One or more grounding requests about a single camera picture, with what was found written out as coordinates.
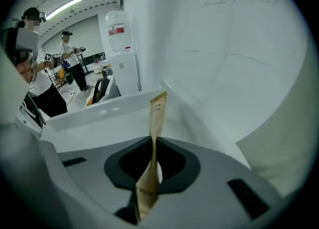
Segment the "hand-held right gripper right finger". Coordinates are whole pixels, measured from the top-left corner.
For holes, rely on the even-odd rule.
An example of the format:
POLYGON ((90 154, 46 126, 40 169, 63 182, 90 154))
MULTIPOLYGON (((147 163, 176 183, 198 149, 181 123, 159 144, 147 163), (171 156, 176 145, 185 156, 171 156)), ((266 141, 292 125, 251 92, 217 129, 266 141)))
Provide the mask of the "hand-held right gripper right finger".
POLYGON ((196 180, 184 191, 160 194, 157 202, 145 219, 144 229, 243 229, 254 219, 245 209, 247 203, 238 198, 231 185, 244 182, 265 205, 263 210, 250 202, 253 212, 260 215, 269 211, 283 198, 265 179, 235 158, 191 143, 163 138, 194 154, 200 164, 196 180))

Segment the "person's left hand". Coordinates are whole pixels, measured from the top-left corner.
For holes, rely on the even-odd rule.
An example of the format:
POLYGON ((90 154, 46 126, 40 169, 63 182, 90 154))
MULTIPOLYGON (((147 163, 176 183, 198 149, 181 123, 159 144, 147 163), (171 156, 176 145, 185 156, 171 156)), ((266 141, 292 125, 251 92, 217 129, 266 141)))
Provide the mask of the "person's left hand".
POLYGON ((17 64, 16 69, 24 80, 29 84, 34 77, 33 55, 30 51, 26 51, 24 60, 17 64))

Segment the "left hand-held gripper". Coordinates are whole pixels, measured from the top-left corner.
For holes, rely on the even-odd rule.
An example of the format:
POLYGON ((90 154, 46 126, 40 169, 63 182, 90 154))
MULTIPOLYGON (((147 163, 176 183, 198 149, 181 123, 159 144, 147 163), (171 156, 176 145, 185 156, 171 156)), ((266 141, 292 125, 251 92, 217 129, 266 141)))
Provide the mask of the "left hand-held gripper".
POLYGON ((38 56, 38 33, 26 28, 23 20, 18 20, 14 27, 10 27, 4 32, 4 49, 14 66, 29 62, 31 66, 31 78, 36 79, 37 56, 38 56))

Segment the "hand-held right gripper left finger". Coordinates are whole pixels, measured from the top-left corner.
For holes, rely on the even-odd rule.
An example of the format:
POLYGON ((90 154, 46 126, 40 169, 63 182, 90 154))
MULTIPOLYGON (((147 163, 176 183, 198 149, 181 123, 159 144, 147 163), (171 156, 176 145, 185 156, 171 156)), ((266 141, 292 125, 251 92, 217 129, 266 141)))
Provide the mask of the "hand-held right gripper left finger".
POLYGON ((130 197, 135 183, 129 188, 116 187, 106 175, 104 165, 111 155, 135 144, 148 141, 139 137, 110 145, 90 145, 68 152, 56 151, 48 141, 40 142, 48 173, 70 215, 74 229, 137 229, 116 213, 126 215, 134 210, 130 197))

